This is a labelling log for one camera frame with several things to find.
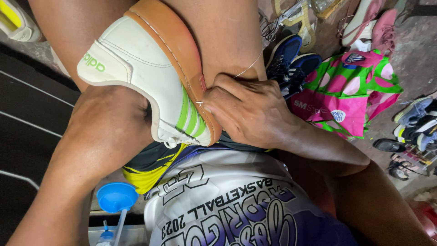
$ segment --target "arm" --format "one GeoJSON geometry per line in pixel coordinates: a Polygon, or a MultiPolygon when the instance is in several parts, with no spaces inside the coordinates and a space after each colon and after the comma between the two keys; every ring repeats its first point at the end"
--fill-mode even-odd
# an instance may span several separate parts
{"type": "Polygon", "coordinates": [[[383,171],[339,136],[292,115],[275,81],[237,82],[219,75],[205,93],[231,138],[314,160],[334,195],[338,219],[377,245],[433,245],[383,171]]]}
{"type": "Polygon", "coordinates": [[[152,142],[146,109],[147,100],[134,90],[89,86],[7,245],[88,245],[90,193],[152,142]]]}

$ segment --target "brown shoe sole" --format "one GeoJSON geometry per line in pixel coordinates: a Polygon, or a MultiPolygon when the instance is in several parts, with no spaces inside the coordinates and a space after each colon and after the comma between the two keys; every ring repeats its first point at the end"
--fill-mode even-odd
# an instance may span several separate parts
{"type": "Polygon", "coordinates": [[[199,103],[206,91],[202,64],[196,43],[184,22],[167,5],[158,0],[140,0],[125,16],[140,24],[166,54],[197,112],[211,132],[214,144],[222,134],[222,128],[211,113],[199,103]]]}

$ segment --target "white jersey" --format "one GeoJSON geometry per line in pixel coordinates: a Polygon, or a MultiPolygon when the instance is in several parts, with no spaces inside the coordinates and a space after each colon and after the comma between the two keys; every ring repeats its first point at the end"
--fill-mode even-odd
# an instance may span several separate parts
{"type": "Polygon", "coordinates": [[[284,164],[262,153],[211,150],[170,168],[144,210],[151,246],[356,245],[284,164]]]}

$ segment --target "pink sneaker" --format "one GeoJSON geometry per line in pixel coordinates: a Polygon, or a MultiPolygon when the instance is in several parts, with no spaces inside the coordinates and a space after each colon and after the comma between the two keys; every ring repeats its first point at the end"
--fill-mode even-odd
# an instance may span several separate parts
{"type": "Polygon", "coordinates": [[[366,25],[373,19],[379,12],[382,0],[361,0],[360,5],[357,8],[357,12],[354,18],[347,24],[341,36],[341,44],[344,47],[351,46],[355,40],[360,36],[366,25]]]}
{"type": "Polygon", "coordinates": [[[380,50],[381,54],[387,57],[391,57],[395,50],[395,19],[396,9],[387,10],[376,21],[372,31],[372,49],[380,50]]]}

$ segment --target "leg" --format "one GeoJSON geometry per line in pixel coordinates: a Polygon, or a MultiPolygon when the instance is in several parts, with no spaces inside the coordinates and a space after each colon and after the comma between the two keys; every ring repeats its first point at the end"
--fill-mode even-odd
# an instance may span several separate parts
{"type": "Polygon", "coordinates": [[[137,0],[29,0],[38,24],[81,91],[88,84],[76,67],[105,29],[123,16],[137,0]]]}
{"type": "MultiPolygon", "coordinates": [[[[207,87],[219,73],[236,76],[259,57],[262,40],[254,0],[163,0],[182,18],[197,42],[207,87]]],[[[239,76],[266,80],[263,56],[239,76]]]]}

